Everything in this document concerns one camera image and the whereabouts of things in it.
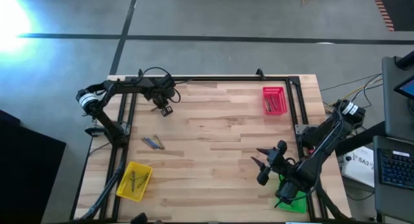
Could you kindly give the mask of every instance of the black floor line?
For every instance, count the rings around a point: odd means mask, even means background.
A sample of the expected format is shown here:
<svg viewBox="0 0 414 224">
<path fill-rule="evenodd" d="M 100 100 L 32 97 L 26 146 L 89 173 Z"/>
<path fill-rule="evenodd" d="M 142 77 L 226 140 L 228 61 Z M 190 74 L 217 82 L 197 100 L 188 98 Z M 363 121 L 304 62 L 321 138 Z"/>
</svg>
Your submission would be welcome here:
<svg viewBox="0 0 414 224">
<path fill-rule="evenodd" d="M 414 45 L 414 40 L 398 39 L 314 39 L 314 38 L 263 38 L 230 36 L 128 36 L 127 39 L 149 41 L 216 41 L 256 43 L 334 43 L 355 45 Z"/>
<path fill-rule="evenodd" d="M 132 17 L 134 15 L 136 1 L 137 0 L 131 0 L 131 4 L 129 5 L 128 14 L 127 14 L 127 17 L 125 19 L 124 27 L 122 29 L 122 35 L 121 35 L 120 41 L 118 43 L 118 46 L 116 48 L 116 52 L 115 52 L 115 55 L 114 55 L 114 60 L 112 61 L 112 66 L 111 66 L 111 70 L 109 71 L 109 75 L 115 75 L 117 70 L 118 70 L 119 61 L 121 60 L 122 51 L 124 49 L 124 45 L 125 45 L 125 41 L 127 39 L 129 27 L 131 26 Z"/>
<path fill-rule="evenodd" d="M 49 33 L 25 33 L 19 38 L 39 39 L 120 39 L 121 35 L 116 34 L 49 34 Z"/>
</svg>

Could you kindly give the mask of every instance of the green object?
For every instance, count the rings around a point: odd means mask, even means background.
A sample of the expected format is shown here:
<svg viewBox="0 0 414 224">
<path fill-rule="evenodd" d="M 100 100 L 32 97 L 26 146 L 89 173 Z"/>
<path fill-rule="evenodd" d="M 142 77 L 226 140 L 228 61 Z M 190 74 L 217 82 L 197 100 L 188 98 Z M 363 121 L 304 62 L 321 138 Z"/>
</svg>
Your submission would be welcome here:
<svg viewBox="0 0 414 224">
<path fill-rule="evenodd" d="M 305 192 L 298 192 L 296 194 L 296 197 L 301 197 L 306 195 Z M 281 210 L 286 210 L 289 212 L 297 212 L 300 214 L 305 214 L 306 213 L 306 197 L 296 200 L 296 201 L 292 201 L 292 204 L 288 205 L 285 203 L 280 203 L 278 205 L 278 208 L 280 208 Z"/>
</svg>

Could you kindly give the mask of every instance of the laptop keyboard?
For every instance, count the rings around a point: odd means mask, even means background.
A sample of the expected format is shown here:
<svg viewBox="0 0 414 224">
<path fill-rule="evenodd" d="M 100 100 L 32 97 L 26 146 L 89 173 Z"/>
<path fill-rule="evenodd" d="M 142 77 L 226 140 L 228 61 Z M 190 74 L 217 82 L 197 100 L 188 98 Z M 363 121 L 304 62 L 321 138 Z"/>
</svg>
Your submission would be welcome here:
<svg viewBox="0 0 414 224">
<path fill-rule="evenodd" d="M 380 150 L 381 183 L 414 189 L 414 158 Z"/>
</svg>

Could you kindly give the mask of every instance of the black mat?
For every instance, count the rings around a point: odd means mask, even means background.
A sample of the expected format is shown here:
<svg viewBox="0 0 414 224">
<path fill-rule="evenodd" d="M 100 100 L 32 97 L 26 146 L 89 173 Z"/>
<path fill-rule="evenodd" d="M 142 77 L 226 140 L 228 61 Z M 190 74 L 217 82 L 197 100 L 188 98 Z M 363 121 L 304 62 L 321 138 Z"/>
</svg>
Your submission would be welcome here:
<svg viewBox="0 0 414 224">
<path fill-rule="evenodd" d="M 390 31 L 414 31 L 414 0 L 375 0 Z"/>
<path fill-rule="evenodd" d="M 0 120 L 0 223 L 41 223 L 65 146 Z"/>
</svg>

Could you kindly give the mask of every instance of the wood grain surface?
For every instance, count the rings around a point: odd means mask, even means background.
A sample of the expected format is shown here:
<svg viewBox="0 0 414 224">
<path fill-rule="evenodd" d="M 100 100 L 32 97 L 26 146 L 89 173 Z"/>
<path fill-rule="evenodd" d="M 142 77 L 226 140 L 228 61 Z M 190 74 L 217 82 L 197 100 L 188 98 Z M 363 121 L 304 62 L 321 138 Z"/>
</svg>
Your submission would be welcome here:
<svg viewBox="0 0 414 224">
<path fill-rule="evenodd" d="M 300 78 L 309 122 L 320 124 L 326 117 L 316 76 L 300 75 Z M 141 202 L 121 200 L 118 221 L 129 221 L 141 212 L 145 212 L 150 221 L 161 219 L 165 222 L 309 220 L 308 214 L 274 208 L 274 193 L 279 184 L 276 174 L 270 174 L 266 186 L 256 181 L 259 168 L 250 157 L 265 160 L 265 155 L 258 153 L 256 148 L 271 148 L 284 140 L 288 144 L 285 157 L 298 159 L 290 113 L 281 116 L 263 114 L 261 94 L 264 86 L 284 87 L 285 84 L 181 84 L 177 86 L 181 102 L 171 104 L 174 112 L 167 117 L 158 111 L 151 112 L 154 104 L 139 95 L 127 160 L 152 167 L 153 174 Z M 293 92 L 296 114 L 301 120 L 296 91 Z M 120 97 L 114 96 L 105 108 L 113 120 L 118 115 Z M 161 138 L 165 150 L 152 150 L 140 140 L 153 134 Z M 106 142 L 104 137 L 95 138 L 91 150 Z M 107 146 L 89 157 L 75 218 L 86 213 L 102 191 L 110 152 L 111 146 Z M 333 202 L 350 216 L 334 155 L 323 164 L 321 181 Z M 313 197 L 319 216 L 316 196 Z"/>
</svg>

